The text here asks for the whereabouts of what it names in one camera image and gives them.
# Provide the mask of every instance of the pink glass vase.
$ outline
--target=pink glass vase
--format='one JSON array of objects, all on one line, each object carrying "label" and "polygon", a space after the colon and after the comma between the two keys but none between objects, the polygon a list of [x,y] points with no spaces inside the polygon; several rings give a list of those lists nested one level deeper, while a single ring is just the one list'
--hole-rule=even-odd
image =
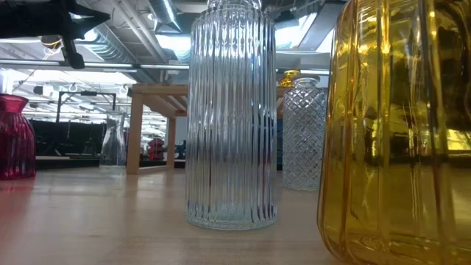
[{"label": "pink glass vase", "polygon": [[21,111],[28,99],[0,94],[0,180],[36,176],[35,133]]}]

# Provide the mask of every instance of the ceiling pipe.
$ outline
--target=ceiling pipe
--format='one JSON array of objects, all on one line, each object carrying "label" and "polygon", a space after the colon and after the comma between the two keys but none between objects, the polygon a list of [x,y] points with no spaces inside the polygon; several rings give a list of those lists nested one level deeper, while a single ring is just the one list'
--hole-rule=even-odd
[{"label": "ceiling pipe", "polygon": [[149,40],[144,37],[137,28],[137,26],[134,24],[134,22],[131,21],[131,18],[126,14],[126,12],[123,10],[123,7],[118,3],[117,0],[111,0],[111,3],[115,7],[116,11],[121,15],[121,17],[124,19],[124,22],[128,24],[128,26],[131,28],[131,30],[134,32],[134,34],[139,38],[139,40],[142,42],[142,44],[146,47],[147,51],[151,54],[151,56],[158,62],[161,61],[166,61],[164,57],[160,56],[157,53],[157,49],[149,42]]},{"label": "ceiling pipe", "polygon": [[150,10],[157,21],[182,32],[177,22],[177,8],[172,0],[149,0]]},{"label": "ceiling pipe", "polygon": [[131,14],[131,18],[133,19],[133,21],[141,28],[142,32],[149,40],[152,47],[160,55],[160,57],[162,58],[162,61],[164,63],[167,63],[169,59],[167,58],[165,51],[162,49],[162,47],[160,47],[160,44],[157,42],[157,39],[155,38],[154,33],[151,34],[149,32],[149,30],[147,29],[147,25],[142,21],[142,18],[136,12],[135,7],[131,6],[128,0],[119,0],[118,3],[123,4],[124,8],[126,8],[126,10]]}]

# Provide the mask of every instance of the glass carafe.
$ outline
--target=glass carafe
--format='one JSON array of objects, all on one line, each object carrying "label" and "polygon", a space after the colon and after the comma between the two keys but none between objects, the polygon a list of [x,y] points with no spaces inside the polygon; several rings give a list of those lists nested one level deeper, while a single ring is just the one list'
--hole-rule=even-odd
[{"label": "glass carafe", "polygon": [[126,166],[124,119],[126,113],[110,111],[106,118],[106,133],[100,154],[100,169],[120,171]]},{"label": "glass carafe", "polygon": [[36,176],[36,142],[21,114],[28,99],[0,94],[0,180]]},{"label": "glass carafe", "polygon": [[317,88],[318,76],[293,78],[283,95],[283,185],[319,189],[324,144],[327,90]]},{"label": "glass carafe", "polygon": [[276,218],[274,22],[255,0],[215,0],[192,26],[185,215],[244,230]]},{"label": "glass carafe", "polygon": [[354,264],[471,264],[471,1],[352,0],[318,226]]}]

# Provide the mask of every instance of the ceiling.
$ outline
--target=ceiling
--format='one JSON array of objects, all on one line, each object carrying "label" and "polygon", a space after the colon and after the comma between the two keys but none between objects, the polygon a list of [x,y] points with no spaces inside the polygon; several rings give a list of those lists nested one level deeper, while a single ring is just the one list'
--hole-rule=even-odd
[{"label": "ceiling", "polygon": [[[159,1],[165,0],[150,0],[152,4],[149,0],[77,0],[81,5],[111,16],[109,21],[88,32],[85,40],[75,41],[77,51],[85,62],[188,64],[189,28],[194,18],[206,9],[206,1],[173,0],[176,21],[182,30],[178,34],[170,24],[156,23],[155,16],[160,17],[161,10],[155,12],[152,6],[155,7],[155,2]],[[343,3],[325,0],[263,2],[263,9],[277,21],[276,66],[279,78],[284,69],[301,68],[321,74],[321,86],[327,86],[333,28]],[[0,59],[63,61],[63,55],[59,49],[47,49],[39,38],[7,39],[0,40]],[[116,93],[116,107],[129,113],[130,98],[127,92],[133,83],[188,83],[188,70],[117,71],[110,66],[98,72],[90,69],[62,71],[61,68],[43,70],[40,66],[25,69],[8,61],[0,63],[0,68],[0,85],[3,84],[0,88],[3,92],[25,96],[30,102],[37,103],[25,109],[26,116],[51,121],[56,119],[59,91]],[[38,86],[43,87],[41,95],[34,92]],[[111,110],[110,101],[106,96],[73,95],[62,106],[60,120],[103,122],[106,112]],[[161,124],[164,118],[149,109],[144,112],[144,122],[158,120],[158,135],[164,135],[166,128]],[[148,134],[152,136],[155,133],[152,130]]]}]

